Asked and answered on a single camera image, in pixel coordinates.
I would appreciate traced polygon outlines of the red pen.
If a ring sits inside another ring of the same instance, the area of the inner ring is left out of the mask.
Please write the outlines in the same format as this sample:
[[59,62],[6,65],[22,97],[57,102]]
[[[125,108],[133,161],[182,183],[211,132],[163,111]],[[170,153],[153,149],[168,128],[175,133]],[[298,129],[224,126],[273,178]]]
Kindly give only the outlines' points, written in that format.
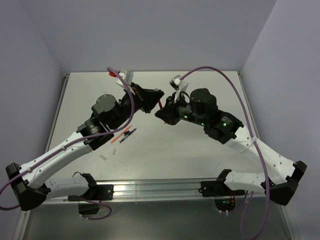
[[159,118],[162,119],[165,124],[167,124],[167,113],[162,105],[161,100],[158,101],[158,105],[159,105],[159,113],[158,113]]

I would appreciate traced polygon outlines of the purple pen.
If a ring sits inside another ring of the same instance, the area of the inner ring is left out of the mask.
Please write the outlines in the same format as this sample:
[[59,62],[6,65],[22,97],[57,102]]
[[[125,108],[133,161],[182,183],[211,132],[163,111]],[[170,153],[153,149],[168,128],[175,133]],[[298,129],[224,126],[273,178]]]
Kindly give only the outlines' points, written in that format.
[[128,134],[126,134],[123,139],[121,139],[119,142],[123,143],[128,137],[130,137],[135,131],[137,130],[137,128],[134,128],[132,131],[130,131]]

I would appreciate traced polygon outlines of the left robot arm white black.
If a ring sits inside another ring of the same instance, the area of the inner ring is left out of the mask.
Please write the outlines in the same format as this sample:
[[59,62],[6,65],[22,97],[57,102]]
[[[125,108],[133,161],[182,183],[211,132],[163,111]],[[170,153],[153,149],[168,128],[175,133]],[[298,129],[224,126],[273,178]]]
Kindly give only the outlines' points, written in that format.
[[22,211],[40,206],[45,200],[64,197],[92,200],[99,194],[97,182],[89,173],[65,179],[53,175],[72,161],[97,150],[114,137],[134,113],[150,113],[164,96],[160,89],[130,85],[122,99],[111,94],[101,95],[92,106],[92,115],[64,142],[28,163],[11,163],[5,170]]

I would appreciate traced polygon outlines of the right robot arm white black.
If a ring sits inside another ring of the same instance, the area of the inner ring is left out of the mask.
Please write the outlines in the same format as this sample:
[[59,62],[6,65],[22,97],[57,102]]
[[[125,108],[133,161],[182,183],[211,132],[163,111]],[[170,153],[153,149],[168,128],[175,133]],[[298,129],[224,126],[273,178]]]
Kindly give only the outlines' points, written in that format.
[[224,169],[213,181],[201,182],[203,197],[242,196],[246,191],[264,193],[279,205],[286,206],[294,196],[307,165],[281,156],[260,139],[250,136],[248,128],[234,115],[218,108],[217,99],[206,88],[191,92],[189,102],[169,96],[155,116],[169,125],[187,121],[203,127],[211,139],[237,151],[257,166],[266,165],[259,173]]

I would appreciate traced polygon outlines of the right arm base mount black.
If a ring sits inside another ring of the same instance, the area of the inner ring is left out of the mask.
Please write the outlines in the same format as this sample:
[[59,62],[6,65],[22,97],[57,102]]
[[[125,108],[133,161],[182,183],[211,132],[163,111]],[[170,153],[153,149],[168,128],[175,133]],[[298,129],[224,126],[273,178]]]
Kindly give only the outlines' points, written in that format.
[[244,190],[230,190],[227,186],[216,180],[201,181],[200,185],[201,187],[198,189],[198,192],[204,198],[213,198],[219,213],[228,214],[234,211],[237,207],[236,197],[246,196]]

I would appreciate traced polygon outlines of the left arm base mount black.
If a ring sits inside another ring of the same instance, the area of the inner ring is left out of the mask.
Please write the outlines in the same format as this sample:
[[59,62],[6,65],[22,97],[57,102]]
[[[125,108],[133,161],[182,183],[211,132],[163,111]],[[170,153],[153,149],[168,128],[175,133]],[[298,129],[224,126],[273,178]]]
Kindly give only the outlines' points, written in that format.
[[[83,195],[70,195],[67,197],[69,202],[85,202],[78,204],[78,213],[82,217],[86,217],[90,220],[100,220],[107,218],[112,213],[112,208],[104,203],[104,201],[110,201],[113,199],[114,186],[112,184],[102,184],[94,187],[90,187]],[[108,213],[101,217],[92,217],[96,215],[99,210],[105,207]]]

